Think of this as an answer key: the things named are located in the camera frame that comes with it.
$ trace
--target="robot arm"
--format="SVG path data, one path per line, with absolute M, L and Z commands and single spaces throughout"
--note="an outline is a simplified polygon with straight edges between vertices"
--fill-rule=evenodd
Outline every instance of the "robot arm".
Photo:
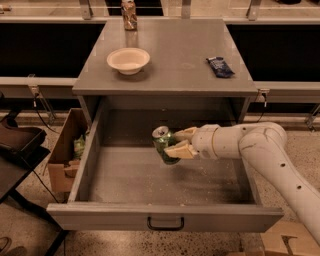
M 233 127 L 205 125 L 175 133 L 180 143 L 165 149 L 170 157 L 244 158 L 284 197 L 320 245 L 320 192 L 291 163 L 287 136 L 275 123 Z

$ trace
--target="aluminum can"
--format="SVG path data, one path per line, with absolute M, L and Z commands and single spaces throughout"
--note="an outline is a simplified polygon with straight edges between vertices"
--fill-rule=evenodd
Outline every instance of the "aluminum can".
M 175 164 L 180 161 L 180 158 L 169 157 L 164 151 L 165 148 L 177 144 L 173 133 L 167 126 L 160 126 L 152 132 L 152 139 L 157 152 L 166 164 Z
M 122 0 L 121 14 L 125 30 L 136 30 L 138 20 L 136 15 L 136 4 L 133 0 Z

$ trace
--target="white bowl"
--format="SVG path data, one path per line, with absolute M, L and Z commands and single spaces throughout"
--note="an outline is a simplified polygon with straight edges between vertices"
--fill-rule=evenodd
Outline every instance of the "white bowl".
M 121 74 L 133 75 L 138 73 L 150 60 L 150 55 L 139 48 L 122 48 L 110 53 L 107 63 Z

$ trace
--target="gray drawer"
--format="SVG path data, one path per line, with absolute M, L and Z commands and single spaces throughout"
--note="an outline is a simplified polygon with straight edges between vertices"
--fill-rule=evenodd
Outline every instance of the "gray drawer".
M 175 98 L 174 109 L 121 99 L 102 98 L 68 203 L 47 208 L 63 229 L 264 232 L 283 216 L 261 205 L 241 160 L 165 165 L 152 145 L 159 125 L 226 124 L 227 99 Z M 184 104 L 198 100 L 208 104 Z

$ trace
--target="cardboard box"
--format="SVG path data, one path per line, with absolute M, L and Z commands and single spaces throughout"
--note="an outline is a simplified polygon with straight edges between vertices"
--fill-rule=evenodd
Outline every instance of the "cardboard box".
M 70 192 L 79 162 L 73 160 L 73 142 L 87 131 L 87 122 L 81 109 L 70 109 L 61 134 L 48 161 L 53 192 Z
M 319 256 L 320 247 L 302 223 L 278 221 L 261 234 L 266 256 Z

